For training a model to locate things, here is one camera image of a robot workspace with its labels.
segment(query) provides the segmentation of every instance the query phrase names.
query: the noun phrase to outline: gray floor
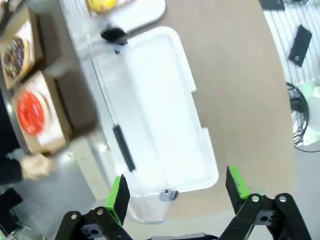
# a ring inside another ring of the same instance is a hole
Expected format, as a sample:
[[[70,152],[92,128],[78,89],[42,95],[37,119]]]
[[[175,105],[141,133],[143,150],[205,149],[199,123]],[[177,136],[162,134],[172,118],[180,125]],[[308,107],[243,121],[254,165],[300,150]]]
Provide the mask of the gray floor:
[[[320,149],[320,143],[307,149]],[[56,173],[42,182],[26,181],[15,186],[24,198],[24,202],[16,207],[17,213],[26,225],[46,235],[49,240],[54,239],[66,212],[78,210],[85,214],[95,201],[72,154],[66,152],[64,156],[66,157],[59,159],[61,161],[59,168],[63,170],[57,169]],[[296,150],[296,164],[296,183],[290,193],[295,198],[312,239],[319,239],[320,153],[303,153]],[[234,213],[230,209],[215,215],[169,219],[160,225],[144,225],[127,220],[124,228],[136,240],[144,240],[151,236],[179,236],[197,232],[219,236],[233,216]],[[250,239],[272,238],[265,227],[257,227]]]

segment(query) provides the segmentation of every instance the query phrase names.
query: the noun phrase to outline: tan tabletop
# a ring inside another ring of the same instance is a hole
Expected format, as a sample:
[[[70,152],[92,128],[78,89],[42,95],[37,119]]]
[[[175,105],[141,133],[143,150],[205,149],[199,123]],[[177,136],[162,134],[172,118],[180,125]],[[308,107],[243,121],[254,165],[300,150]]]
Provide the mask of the tan tabletop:
[[[278,53],[258,0],[166,0],[157,26],[179,34],[219,169],[211,188],[181,193],[169,217],[231,208],[226,167],[274,197],[295,179],[289,98]]]

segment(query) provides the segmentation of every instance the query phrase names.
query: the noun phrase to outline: light green object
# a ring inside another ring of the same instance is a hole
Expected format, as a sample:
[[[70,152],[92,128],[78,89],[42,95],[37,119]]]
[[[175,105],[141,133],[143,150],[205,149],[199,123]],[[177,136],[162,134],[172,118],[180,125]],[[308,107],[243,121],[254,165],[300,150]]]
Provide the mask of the light green object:
[[[237,166],[229,166],[229,171],[235,182],[236,189],[241,199],[246,200],[251,194],[249,187],[247,186],[244,177],[241,175]]]
[[[110,191],[110,194],[108,196],[108,199],[105,204],[105,208],[114,216],[115,220],[122,225],[120,218],[118,217],[116,210],[115,210],[115,203],[117,200],[117,195],[119,191],[120,186],[120,179],[121,176],[117,176],[113,182],[112,189]]]

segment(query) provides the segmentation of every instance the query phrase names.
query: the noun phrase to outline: donut box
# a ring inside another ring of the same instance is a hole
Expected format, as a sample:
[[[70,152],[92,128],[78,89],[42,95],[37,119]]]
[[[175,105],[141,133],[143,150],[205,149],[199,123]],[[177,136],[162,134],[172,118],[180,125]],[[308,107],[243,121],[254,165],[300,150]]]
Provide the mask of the donut box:
[[[12,106],[31,153],[54,153],[72,135],[55,80],[41,71],[15,93]]]
[[[87,10],[90,16],[99,16],[106,14],[113,9],[122,7],[129,2],[135,0],[78,0],[78,1],[85,1]]]
[[[0,41],[0,59],[6,87],[14,87],[43,58],[37,16],[25,7],[9,22]]]

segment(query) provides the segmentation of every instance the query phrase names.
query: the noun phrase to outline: human hand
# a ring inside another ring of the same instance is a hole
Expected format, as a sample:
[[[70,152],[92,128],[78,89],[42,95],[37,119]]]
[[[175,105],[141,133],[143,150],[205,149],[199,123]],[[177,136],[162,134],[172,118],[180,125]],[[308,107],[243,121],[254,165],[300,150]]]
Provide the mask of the human hand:
[[[23,179],[40,180],[42,177],[49,176],[55,170],[52,160],[38,153],[26,156],[21,161]]]

